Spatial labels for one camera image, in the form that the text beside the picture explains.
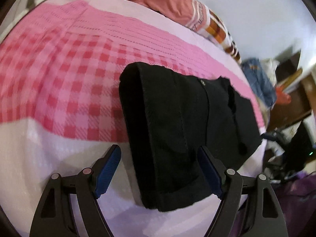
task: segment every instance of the bed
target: bed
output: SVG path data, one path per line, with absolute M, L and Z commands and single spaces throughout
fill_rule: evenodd
M 98 203 L 114 236 L 204 236 L 220 203 L 215 195 L 167 213 L 141 205 L 118 93 L 120 73 L 135 61 L 229 78 L 265 132 L 242 70 L 208 40 L 127 0 L 47 0 L 0 45 L 0 204 L 22 237 L 48 178 L 77 174 L 112 144 L 122 159 Z M 265 144 L 240 174 L 261 172 Z M 72 204 L 80 236 L 87 236 L 75 197 Z

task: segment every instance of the red checkered pattern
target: red checkered pattern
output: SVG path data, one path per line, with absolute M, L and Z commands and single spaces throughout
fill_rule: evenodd
M 100 36 L 24 31 L 0 46 L 0 122 L 30 117 L 64 137 L 126 142 L 118 85 L 135 61 L 211 77 Z

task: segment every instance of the wooden furniture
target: wooden furniture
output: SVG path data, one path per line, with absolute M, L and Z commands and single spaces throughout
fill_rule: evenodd
M 288 105 L 275 105 L 270 115 L 267 131 L 286 128 L 305 118 L 312 110 L 316 114 L 316 84 L 310 74 L 301 80 L 299 87 L 290 93 L 292 101 Z

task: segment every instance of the purple bag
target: purple bag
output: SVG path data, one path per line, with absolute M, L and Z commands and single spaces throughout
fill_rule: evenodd
M 289 237 L 299 237 L 316 210 L 316 174 L 272 185 L 279 200 Z M 244 210 L 238 211 L 230 237 L 237 237 Z

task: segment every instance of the metal button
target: metal button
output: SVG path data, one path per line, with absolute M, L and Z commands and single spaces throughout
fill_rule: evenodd
M 227 169 L 227 174 L 234 175 L 235 173 L 236 173 L 235 170 L 233 170 L 231 168 Z
M 57 179 L 59 177 L 59 174 L 58 173 L 54 173 L 54 174 L 52 174 L 52 176 L 51 176 L 51 178 L 52 179 Z
M 87 167 L 85 168 L 82 173 L 84 173 L 85 175 L 89 175 L 91 173 L 91 168 Z
M 259 175 L 259 178 L 260 178 L 261 180 L 263 180 L 263 181 L 267 179 L 267 177 L 266 177 L 265 175 L 263 175 L 263 174 L 260 174 L 260 175 Z

